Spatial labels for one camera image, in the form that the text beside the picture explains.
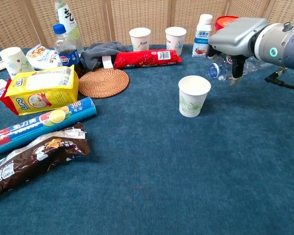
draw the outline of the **woven bamboo screen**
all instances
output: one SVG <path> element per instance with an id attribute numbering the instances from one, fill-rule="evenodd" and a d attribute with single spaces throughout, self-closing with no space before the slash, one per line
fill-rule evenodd
<path id="1" fill-rule="evenodd" d="M 42 32 L 46 46 L 53 47 L 54 32 L 52 26 L 56 24 L 54 0 L 27 0 L 37 19 L 37 30 Z M 100 0 L 67 0 L 70 10 L 77 22 L 81 38 L 85 47 L 92 43 L 110 41 L 106 10 L 102 8 Z"/>
<path id="2" fill-rule="evenodd" d="M 135 27 L 151 30 L 150 44 L 165 44 L 165 29 L 170 26 L 170 0 L 108 0 L 112 40 L 131 44 L 129 31 Z"/>
<path id="3" fill-rule="evenodd" d="M 171 26 L 180 26 L 187 30 L 184 43 L 194 43 L 196 26 L 201 14 L 213 16 L 213 31 L 215 20 L 224 13 L 227 0 L 173 0 Z"/>
<path id="4" fill-rule="evenodd" d="M 290 21 L 294 23 L 294 0 L 274 0 L 272 11 L 269 11 L 270 23 L 284 23 Z"/>
<path id="5" fill-rule="evenodd" d="M 261 17 L 269 0 L 230 0 L 227 15 Z"/>
<path id="6" fill-rule="evenodd" d="M 0 0 L 0 48 L 32 47 L 39 42 L 36 34 L 31 34 L 33 28 L 26 11 L 22 11 L 18 3 Z"/>

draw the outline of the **paper cup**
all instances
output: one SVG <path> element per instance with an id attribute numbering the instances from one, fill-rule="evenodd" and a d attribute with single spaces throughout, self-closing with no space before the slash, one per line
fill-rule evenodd
<path id="1" fill-rule="evenodd" d="M 178 87 L 180 89 L 180 113 L 188 118 L 198 116 L 211 89 L 210 82 L 203 77 L 191 75 L 183 77 Z"/>
<path id="2" fill-rule="evenodd" d="M 177 55 L 181 55 L 186 29 L 181 27 L 169 27 L 165 32 L 167 38 L 167 50 L 175 50 Z"/>
<path id="3" fill-rule="evenodd" d="M 149 28 L 134 28 L 131 29 L 129 35 L 131 36 L 133 51 L 149 50 L 149 39 L 151 30 Z"/>
<path id="4" fill-rule="evenodd" d="M 8 70 L 11 79 L 19 72 L 34 71 L 26 56 L 19 47 L 9 47 L 0 51 L 0 57 Z"/>

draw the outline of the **woven rattan coaster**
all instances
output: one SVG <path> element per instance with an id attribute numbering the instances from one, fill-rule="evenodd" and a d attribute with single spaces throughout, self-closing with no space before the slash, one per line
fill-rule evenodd
<path id="1" fill-rule="evenodd" d="M 100 68 L 82 76 L 78 90 L 91 98 L 107 98 L 121 93 L 128 84 L 129 77 L 124 71 Z"/>

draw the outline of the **red snack package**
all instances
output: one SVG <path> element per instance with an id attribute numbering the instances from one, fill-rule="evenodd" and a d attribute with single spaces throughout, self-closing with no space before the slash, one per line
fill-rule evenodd
<path id="1" fill-rule="evenodd" d="M 114 62 L 114 68 L 125 69 L 143 66 L 172 65 L 182 62 L 175 50 L 156 49 L 120 52 Z"/>

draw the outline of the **brown snack wrapper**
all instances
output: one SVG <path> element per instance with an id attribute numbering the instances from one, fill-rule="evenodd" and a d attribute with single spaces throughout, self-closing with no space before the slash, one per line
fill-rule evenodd
<path id="1" fill-rule="evenodd" d="M 0 194 L 90 152 L 82 123 L 42 135 L 0 160 Z"/>

